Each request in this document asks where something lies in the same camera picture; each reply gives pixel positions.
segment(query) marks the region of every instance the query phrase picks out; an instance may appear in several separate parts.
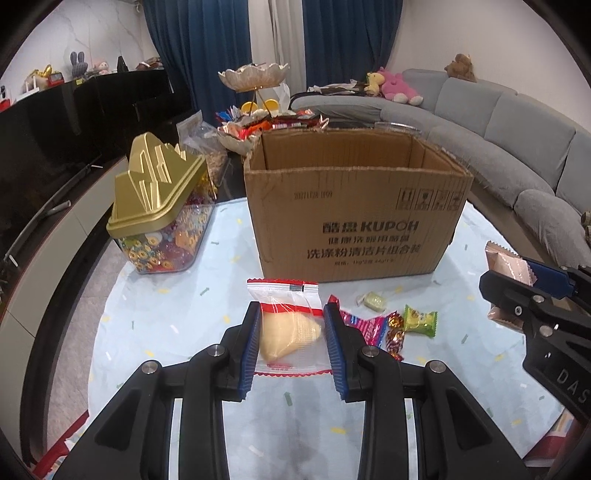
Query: pink candy wrapper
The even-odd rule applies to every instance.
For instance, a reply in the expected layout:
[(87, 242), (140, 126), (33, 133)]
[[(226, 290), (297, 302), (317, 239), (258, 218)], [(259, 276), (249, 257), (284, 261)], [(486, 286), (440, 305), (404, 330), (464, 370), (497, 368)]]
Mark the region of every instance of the pink candy wrapper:
[[(337, 297), (331, 295), (329, 298), (329, 303), (330, 302), (336, 303), (340, 310), (340, 302)], [(345, 325), (353, 326), (361, 331), (363, 338), (368, 345), (380, 346), (384, 334), (386, 333), (387, 317), (374, 317), (369, 320), (363, 320), (344, 310), (340, 310), (340, 315), (343, 317)]]

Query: pink stuffed animal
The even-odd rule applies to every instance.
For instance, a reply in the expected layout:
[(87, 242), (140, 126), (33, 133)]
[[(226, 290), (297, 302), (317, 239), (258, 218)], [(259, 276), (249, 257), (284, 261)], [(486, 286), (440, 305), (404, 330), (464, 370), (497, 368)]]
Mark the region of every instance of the pink stuffed animal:
[(386, 80), (381, 86), (382, 94), (386, 100), (392, 100), (396, 103), (408, 103), (412, 106), (419, 106), (423, 102), (423, 97), (402, 79), (402, 73), (393, 74), (383, 67), (380, 68), (379, 72)]

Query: blue curtain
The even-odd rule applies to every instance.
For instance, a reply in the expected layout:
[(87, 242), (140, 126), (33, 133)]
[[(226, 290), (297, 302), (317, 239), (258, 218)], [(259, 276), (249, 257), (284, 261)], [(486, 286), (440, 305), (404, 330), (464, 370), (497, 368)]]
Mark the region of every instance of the blue curtain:
[(365, 79), (385, 67), (402, 0), (302, 0), (308, 86)]
[(148, 31), (175, 91), (214, 123), (214, 112), (242, 105), (217, 73), (252, 62), (248, 0), (144, 0)]

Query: marble wall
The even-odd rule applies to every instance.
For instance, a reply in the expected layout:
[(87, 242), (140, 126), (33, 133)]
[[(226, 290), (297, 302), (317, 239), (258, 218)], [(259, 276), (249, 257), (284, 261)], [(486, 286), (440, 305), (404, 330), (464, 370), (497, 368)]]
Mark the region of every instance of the marble wall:
[(69, 81), (74, 50), (84, 52), (89, 67), (107, 61), (116, 68), (123, 55), (130, 70), (156, 54), (141, 6), (121, 0), (63, 0), (24, 41), (0, 85), (14, 98), (22, 92), (27, 75), (48, 63)]

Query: cardboard box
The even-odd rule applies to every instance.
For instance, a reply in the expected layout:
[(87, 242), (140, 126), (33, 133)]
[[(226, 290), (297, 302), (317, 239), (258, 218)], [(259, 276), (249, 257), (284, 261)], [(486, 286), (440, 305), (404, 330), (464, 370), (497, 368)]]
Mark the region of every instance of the cardboard box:
[(473, 177), (410, 134), (265, 132), (244, 165), (267, 278), (358, 280), (432, 272)]

